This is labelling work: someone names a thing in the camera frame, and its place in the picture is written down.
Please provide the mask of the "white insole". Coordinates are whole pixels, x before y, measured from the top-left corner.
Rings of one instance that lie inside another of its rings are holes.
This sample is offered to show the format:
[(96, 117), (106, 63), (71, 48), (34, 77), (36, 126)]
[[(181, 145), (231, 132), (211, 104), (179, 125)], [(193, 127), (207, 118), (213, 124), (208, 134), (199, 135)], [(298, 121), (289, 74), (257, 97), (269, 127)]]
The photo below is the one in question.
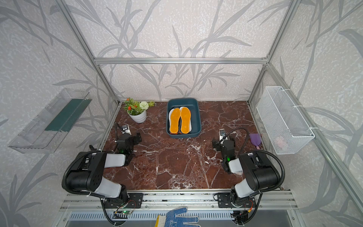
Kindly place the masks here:
[(171, 126), (171, 114), (172, 114), (172, 110), (169, 111), (169, 114), (168, 114), (168, 123), (169, 123), (169, 126)]
[(189, 120), (189, 132), (191, 132), (191, 131), (192, 131), (192, 114), (191, 114), (191, 118)]

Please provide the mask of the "yellow fuzzy insole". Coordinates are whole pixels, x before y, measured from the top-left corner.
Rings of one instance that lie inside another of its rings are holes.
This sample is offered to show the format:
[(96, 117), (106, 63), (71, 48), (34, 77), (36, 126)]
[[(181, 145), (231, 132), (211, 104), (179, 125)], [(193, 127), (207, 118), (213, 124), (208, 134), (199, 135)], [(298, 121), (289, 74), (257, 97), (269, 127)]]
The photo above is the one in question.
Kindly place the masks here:
[(189, 120), (191, 118), (190, 110), (187, 107), (180, 107), (181, 110), (181, 133), (189, 133)]
[(169, 126), (169, 131), (170, 131), (171, 134), (177, 134), (179, 132), (180, 116), (181, 116), (180, 108), (172, 109), (171, 126)]

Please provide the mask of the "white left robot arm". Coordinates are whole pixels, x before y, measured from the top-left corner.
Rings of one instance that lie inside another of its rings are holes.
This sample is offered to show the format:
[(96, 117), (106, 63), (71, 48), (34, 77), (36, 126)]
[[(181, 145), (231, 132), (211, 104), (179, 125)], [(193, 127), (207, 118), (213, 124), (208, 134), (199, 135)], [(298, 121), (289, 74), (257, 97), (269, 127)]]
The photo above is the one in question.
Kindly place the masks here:
[(90, 195), (101, 199), (129, 200), (126, 187), (104, 177), (104, 170), (128, 166), (134, 157), (134, 146), (142, 142), (141, 134), (125, 133), (116, 140), (116, 151), (106, 152), (90, 147), (80, 152), (65, 170), (61, 186), (70, 194)]

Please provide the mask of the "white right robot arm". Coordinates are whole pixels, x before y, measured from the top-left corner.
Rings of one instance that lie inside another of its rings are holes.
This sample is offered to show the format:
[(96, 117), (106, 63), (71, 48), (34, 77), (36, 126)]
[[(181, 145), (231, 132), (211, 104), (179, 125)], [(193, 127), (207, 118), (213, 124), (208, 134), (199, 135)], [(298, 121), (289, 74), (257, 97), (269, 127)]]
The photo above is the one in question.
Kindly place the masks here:
[[(238, 154), (231, 133), (243, 130), (246, 139)], [(271, 152), (261, 150), (261, 136), (239, 127), (226, 132), (219, 130), (219, 139), (212, 140), (212, 147), (221, 152), (222, 168), (229, 174), (242, 174), (244, 179), (234, 185), (229, 193), (217, 193), (219, 208), (255, 207), (254, 196), (278, 189), (285, 180), (285, 168)]]

